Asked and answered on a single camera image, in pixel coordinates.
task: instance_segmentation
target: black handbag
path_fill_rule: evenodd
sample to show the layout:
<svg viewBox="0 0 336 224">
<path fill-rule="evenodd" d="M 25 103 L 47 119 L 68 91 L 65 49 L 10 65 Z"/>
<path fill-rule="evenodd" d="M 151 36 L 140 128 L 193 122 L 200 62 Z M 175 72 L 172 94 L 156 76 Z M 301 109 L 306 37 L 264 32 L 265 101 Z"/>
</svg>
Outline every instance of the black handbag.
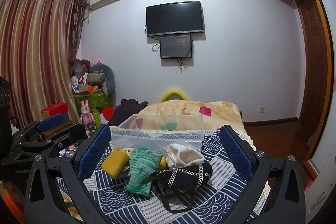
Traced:
<svg viewBox="0 0 336 224">
<path fill-rule="evenodd" d="M 193 192 L 206 184 L 211 175 L 212 166 L 209 163 L 204 162 L 199 165 L 163 170 L 152 177 L 152 183 L 165 209 L 170 213 L 177 214 L 188 212 L 193 208 Z M 182 193 L 187 193 L 190 196 L 190 199 L 184 196 L 184 199 L 187 200 L 189 206 L 184 209 L 171 210 L 168 200 L 170 198 L 178 198 Z"/>
</svg>

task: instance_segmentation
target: green storage box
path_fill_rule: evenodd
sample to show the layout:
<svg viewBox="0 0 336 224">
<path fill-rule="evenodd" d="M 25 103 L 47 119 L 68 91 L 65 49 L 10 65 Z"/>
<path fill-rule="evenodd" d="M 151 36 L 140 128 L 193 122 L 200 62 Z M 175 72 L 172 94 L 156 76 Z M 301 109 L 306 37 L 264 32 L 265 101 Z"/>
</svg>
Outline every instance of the green storage box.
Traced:
<svg viewBox="0 0 336 224">
<path fill-rule="evenodd" d="M 88 100 L 91 112 L 94 108 L 103 110 L 112 105 L 112 98 L 107 97 L 103 90 L 96 90 L 93 92 L 75 93 L 75 102 L 78 112 L 81 112 L 82 101 Z"/>
</svg>

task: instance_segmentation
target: white pouch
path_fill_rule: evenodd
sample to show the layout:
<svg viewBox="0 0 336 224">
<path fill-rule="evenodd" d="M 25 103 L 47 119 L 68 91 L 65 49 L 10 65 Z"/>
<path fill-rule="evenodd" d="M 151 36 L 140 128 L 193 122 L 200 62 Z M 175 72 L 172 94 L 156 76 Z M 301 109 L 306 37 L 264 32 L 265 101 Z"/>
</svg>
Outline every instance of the white pouch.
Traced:
<svg viewBox="0 0 336 224">
<path fill-rule="evenodd" d="M 202 164 L 204 156 L 191 147 L 173 143 L 167 149 L 166 162 L 169 168 L 181 168 Z"/>
</svg>

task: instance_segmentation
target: green bottle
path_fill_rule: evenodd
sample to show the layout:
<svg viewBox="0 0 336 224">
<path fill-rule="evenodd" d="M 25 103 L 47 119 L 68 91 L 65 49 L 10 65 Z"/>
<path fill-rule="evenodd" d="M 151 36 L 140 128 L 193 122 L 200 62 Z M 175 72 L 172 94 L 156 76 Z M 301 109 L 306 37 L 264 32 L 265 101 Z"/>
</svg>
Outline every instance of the green bottle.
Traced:
<svg viewBox="0 0 336 224">
<path fill-rule="evenodd" d="M 100 120 L 100 113 L 96 108 L 93 109 L 93 117 L 94 122 L 96 123 L 96 128 L 98 128 L 98 126 L 101 125 L 101 120 Z"/>
</svg>

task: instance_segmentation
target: transparent storage bin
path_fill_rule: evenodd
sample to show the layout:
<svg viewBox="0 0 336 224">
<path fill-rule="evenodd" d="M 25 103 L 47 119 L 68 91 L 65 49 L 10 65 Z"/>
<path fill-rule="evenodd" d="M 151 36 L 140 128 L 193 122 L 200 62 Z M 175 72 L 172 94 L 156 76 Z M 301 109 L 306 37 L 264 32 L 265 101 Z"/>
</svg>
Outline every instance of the transparent storage bin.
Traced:
<svg viewBox="0 0 336 224">
<path fill-rule="evenodd" d="M 132 115 L 111 132 L 112 148 L 143 146 L 154 152 L 166 152 L 178 143 L 201 151 L 204 139 L 201 115 Z"/>
</svg>

